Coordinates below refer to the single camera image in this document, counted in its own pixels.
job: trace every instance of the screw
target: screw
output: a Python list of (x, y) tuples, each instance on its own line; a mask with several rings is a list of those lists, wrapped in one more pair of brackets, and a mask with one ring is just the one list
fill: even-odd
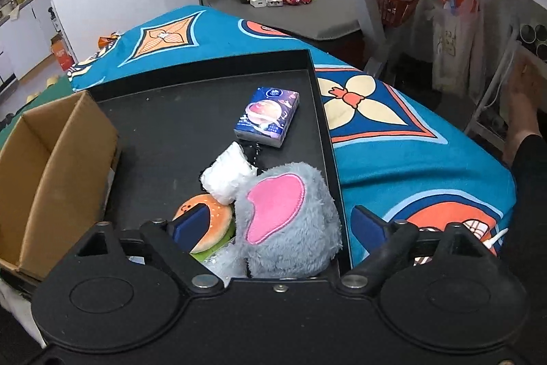
[(287, 292), (289, 290), (287, 285), (274, 285), (273, 288), (275, 292)]
[(366, 277), (358, 274), (347, 274), (342, 277), (342, 285), (351, 289), (364, 288), (368, 282)]
[(218, 277), (212, 274), (199, 274), (192, 279), (192, 285), (196, 288), (209, 289), (218, 283)]

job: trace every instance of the black pants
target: black pants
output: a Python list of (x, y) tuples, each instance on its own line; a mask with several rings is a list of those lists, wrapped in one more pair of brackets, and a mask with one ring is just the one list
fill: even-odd
[(526, 288), (529, 319), (516, 349), (533, 363), (547, 363), (547, 143), (528, 136), (512, 166), (517, 198), (500, 258)]

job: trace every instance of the cream flower pattern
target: cream flower pattern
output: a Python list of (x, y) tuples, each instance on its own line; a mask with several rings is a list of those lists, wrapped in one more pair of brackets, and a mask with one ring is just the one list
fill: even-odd
[(356, 112), (369, 120), (406, 126), (388, 106), (367, 98), (376, 90), (376, 81), (369, 75), (357, 75), (347, 80), (345, 87), (329, 79), (318, 78), (322, 96), (332, 97), (324, 105), (329, 130), (348, 124)]

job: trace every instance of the tissue pack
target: tissue pack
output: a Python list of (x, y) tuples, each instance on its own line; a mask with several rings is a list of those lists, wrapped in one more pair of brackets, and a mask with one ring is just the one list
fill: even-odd
[(281, 147), (300, 95), (274, 87), (259, 87), (235, 127), (237, 138)]

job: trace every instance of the cardboard box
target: cardboard box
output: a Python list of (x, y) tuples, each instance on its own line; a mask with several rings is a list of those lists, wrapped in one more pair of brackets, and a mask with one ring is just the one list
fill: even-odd
[(102, 219), (118, 133), (87, 92), (26, 111), (0, 152), (0, 266), (43, 279)]

